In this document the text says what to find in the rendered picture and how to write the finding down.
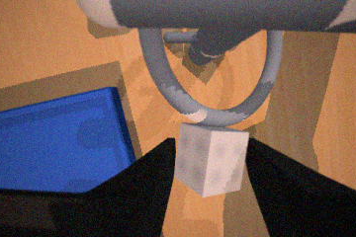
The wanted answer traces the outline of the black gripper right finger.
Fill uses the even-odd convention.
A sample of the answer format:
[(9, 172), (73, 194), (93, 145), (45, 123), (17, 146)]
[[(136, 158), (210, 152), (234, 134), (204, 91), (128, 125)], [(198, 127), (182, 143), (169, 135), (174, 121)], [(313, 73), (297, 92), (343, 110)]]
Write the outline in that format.
[(270, 237), (356, 237), (356, 190), (248, 138), (248, 177)]

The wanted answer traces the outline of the blue tray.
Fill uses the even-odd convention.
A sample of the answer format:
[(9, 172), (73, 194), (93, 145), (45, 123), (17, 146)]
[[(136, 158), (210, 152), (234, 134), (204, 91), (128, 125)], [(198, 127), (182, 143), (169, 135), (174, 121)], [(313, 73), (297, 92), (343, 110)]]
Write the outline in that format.
[(0, 188), (86, 193), (135, 161), (117, 87), (0, 111)]

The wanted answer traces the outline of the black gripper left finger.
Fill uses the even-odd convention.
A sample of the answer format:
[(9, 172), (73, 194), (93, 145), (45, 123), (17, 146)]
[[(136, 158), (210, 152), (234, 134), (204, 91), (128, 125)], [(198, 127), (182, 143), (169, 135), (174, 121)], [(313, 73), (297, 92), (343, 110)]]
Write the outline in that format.
[(168, 137), (86, 193), (0, 188), (0, 237), (160, 237), (175, 159)]

